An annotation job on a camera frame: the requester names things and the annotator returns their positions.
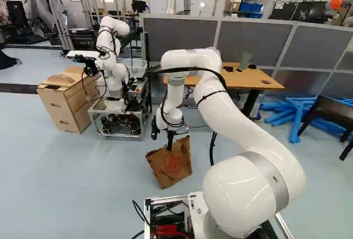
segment cubicle partition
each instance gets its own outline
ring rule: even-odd
[[[283,84],[274,95],[353,97],[353,29],[281,20],[200,18],[144,14],[151,64],[164,52],[213,46],[224,62],[251,63]],[[162,78],[154,80],[154,96],[162,96]]]

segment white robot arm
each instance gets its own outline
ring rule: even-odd
[[[161,60],[163,70],[202,67],[220,72],[222,61],[214,49],[172,50]],[[188,72],[167,73],[168,96],[157,110],[160,130],[175,130],[182,122],[184,79]],[[305,173],[295,156],[268,132],[250,121],[234,105],[215,74],[199,71],[195,102],[209,127],[235,141],[244,150],[215,164],[208,171],[203,192],[209,213],[218,227],[235,238],[244,238],[273,214],[284,209],[306,185]]]
[[[104,53],[104,55],[100,55],[97,51],[72,50],[66,56],[73,60],[77,60],[80,57],[94,60],[95,65],[100,70],[111,72],[112,78],[108,79],[108,89],[110,91],[118,91],[121,89],[122,79],[127,76],[127,69],[123,64],[117,63],[116,55],[120,53],[121,44],[114,36],[127,35],[129,32],[130,27],[128,24],[106,16],[101,20],[96,43],[97,50]]]

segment orange object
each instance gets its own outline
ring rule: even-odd
[[[338,10],[342,6],[342,0],[331,0],[330,6],[332,9]]]

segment red logo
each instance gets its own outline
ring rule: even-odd
[[[181,154],[168,152],[164,160],[164,168],[167,173],[177,173],[183,164],[183,158]]]

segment red component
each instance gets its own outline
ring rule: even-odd
[[[168,237],[168,236],[183,236],[189,238],[189,235],[179,232],[176,225],[160,225],[157,226],[156,236],[158,237]]]

